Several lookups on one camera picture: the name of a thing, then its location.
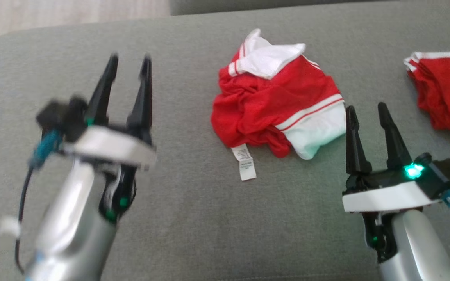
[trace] robotic arm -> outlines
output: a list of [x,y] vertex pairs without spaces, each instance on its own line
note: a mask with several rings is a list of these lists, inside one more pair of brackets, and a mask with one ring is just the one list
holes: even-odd
[[[73,97],[51,101],[36,117],[43,139],[30,161],[43,165],[50,153],[73,158],[63,187],[43,217],[26,281],[98,281],[116,235],[117,223],[136,195],[136,171],[155,164],[152,146],[152,73],[145,57],[141,85],[126,126],[109,124],[107,106],[116,78],[112,55],[89,103]],[[20,205],[20,221],[23,200]]]
[[373,171],[359,137],[354,107],[346,109],[345,212],[360,212],[366,243],[377,253],[383,281],[450,281],[450,259],[423,206],[450,207],[450,159],[423,153],[412,161],[385,103],[378,104],[385,130],[387,169]]

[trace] clothing tag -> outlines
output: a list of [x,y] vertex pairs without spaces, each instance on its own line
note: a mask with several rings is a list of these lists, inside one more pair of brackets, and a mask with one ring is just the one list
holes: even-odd
[[0,220],[0,237],[5,234],[20,238],[21,226],[16,217],[6,216]]
[[255,163],[253,162],[253,157],[251,157],[250,152],[246,144],[241,144],[232,148],[232,152],[239,161],[239,173],[241,174],[241,180],[251,180],[256,178]]

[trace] gray couch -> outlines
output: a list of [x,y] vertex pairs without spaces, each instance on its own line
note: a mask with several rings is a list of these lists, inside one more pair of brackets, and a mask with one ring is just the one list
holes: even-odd
[[171,14],[179,15],[364,1],[366,0],[169,0],[168,3]]
[[[261,28],[272,43],[306,43],[361,120],[368,159],[385,167],[377,118],[385,101],[412,155],[450,158],[450,132],[416,107],[402,59],[450,50],[450,2],[373,2],[176,16],[16,32],[0,37],[0,217],[16,214],[25,162],[39,139],[36,112],[52,97],[89,96],[112,51],[120,55],[109,112],[124,121],[145,53],[153,59],[157,169],[120,230],[103,280],[375,281],[360,215],[343,212],[345,141],[313,160],[250,151],[258,178],[242,182],[230,149],[209,122],[217,72]],[[21,255],[32,255],[38,222],[70,168],[52,158],[32,180]],[[446,247],[450,211],[425,209]],[[13,246],[0,245],[0,280],[21,280]]]

